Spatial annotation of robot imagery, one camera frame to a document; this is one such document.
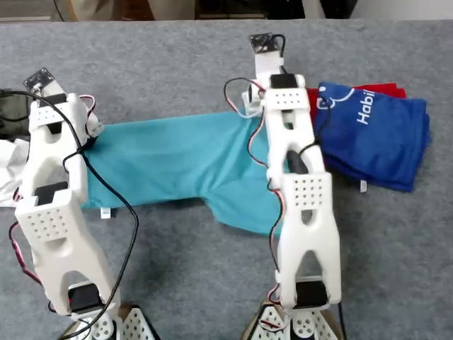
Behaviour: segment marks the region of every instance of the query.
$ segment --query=black object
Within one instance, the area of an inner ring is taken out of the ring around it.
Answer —
[[[52,133],[53,135],[62,133],[62,122],[50,123],[47,124],[47,127],[49,128],[50,133]]]
[[[30,92],[35,92],[34,88],[36,85],[40,85],[40,88],[43,89],[51,82],[55,80],[55,77],[50,74],[50,72],[43,67],[38,72],[29,76],[24,82],[23,85],[29,90]]]
[[[52,203],[56,191],[68,189],[67,182],[58,182],[48,186],[40,186],[35,190],[35,196],[38,197],[38,206]]]
[[[320,0],[327,19],[349,19],[357,0]]]
[[[294,322],[293,320],[291,320],[291,324],[289,326],[289,338],[291,340],[300,340],[302,339],[300,336],[298,336],[295,332],[294,332],[294,326],[293,326]],[[315,336],[314,336],[314,332],[313,334],[309,337],[309,338],[304,338],[305,340],[314,340],[315,339]]]
[[[278,41],[272,33],[254,34],[248,37],[254,53],[273,52],[280,50]]]
[[[57,104],[67,102],[67,95],[65,93],[63,93],[63,94],[59,93],[59,94],[55,94],[53,96],[47,96],[44,98],[47,100],[47,103],[40,101],[38,104],[38,106],[40,108],[44,108],[45,106],[50,106],[49,103],[51,103],[52,105],[57,105]]]
[[[270,76],[270,87],[273,89],[296,89],[296,76],[292,73],[272,74]]]
[[[301,0],[266,0],[268,19],[303,19],[305,18],[304,5]]]
[[[102,308],[99,290],[94,283],[72,288],[68,291],[69,307],[74,313],[87,313]]]
[[[296,310],[321,307],[328,302],[326,287],[320,280],[296,282],[296,292]]]

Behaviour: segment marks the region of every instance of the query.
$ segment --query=gray carpet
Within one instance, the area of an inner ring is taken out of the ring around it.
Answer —
[[[20,88],[44,65],[67,91],[95,95],[105,123],[224,111],[223,83],[253,76],[247,36],[265,31],[287,36],[285,66],[311,86],[396,81],[428,100],[433,140],[414,193],[359,194],[335,177],[343,301],[350,340],[451,339],[453,22],[4,25],[0,86]],[[123,300],[139,303],[163,340],[238,339],[273,284],[267,239],[220,225],[197,200],[137,212]],[[130,216],[86,217],[116,273]],[[13,212],[0,218],[2,339],[54,339],[69,321],[46,312],[41,289],[20,272],[6,235]]]

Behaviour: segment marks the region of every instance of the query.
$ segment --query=white wire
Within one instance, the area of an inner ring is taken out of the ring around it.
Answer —
[[[91,100],[91,105],[90,105],[90,107],[87,106],[88,110],[86,112],[87,112],[87,114],[92,113],[94,107],[96,106],[96,99],[94,98],[94,96],[92,96],[91,94],[81,94],[79,96],[79,98],[80,99],[90,99]]]

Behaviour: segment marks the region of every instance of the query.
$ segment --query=white tag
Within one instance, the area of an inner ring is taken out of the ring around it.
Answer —
[[[368,185],[366,181],[360,180],[360,192],[366,193],[368,191]]]
[[[101,208],[101,219],[107,220],[112,217],[112,210],[110,208]]]

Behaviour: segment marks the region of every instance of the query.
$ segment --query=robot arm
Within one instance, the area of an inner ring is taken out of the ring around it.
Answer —
[[[285,201],[285,215],[277,250],[275,279],[280,303],[293,309],[326,309],[341,300],[340,240],[332,206],[332,177],[326,172],[318,145],[302,154],[307,174],[288,174],[284,162],[289,150],[300,153],[314,143],[310,106],[302,75],[282,74],[283,58],[270,33],[251,36],[256,79],[265,89],[260,98],[252,86],[242,98],[247,115],[263,112],[268,134],[268,180]],[[306,220],[302,214],[311,213]],[[297,277],[304,256],[313,251],[321,277]]]
[[[56,313],[89,319],[102,309],[115,282],[81,212],[80,205],[85,202],[88,190],[84,159],[75,154],[65,164],[63,161],[78,150],[72,129],[80,145],[84,145],[88,132],[98,134],[103,127],[94,115],[87,126],[85,104],[75,93],[64,93],[46,69],[34,74],[25,85],[56,106],[71,126],[46,103],[32,103],[30,153],[19,189],[22,199],[15,215],[30,244],[35,271]],[[52,175],[63,165],[69,182],[55,183]],[[67,279],[71,272],[82,274],[87,281],[69,286]],[[119,306],[117,291],[102,322],[111,323]]]

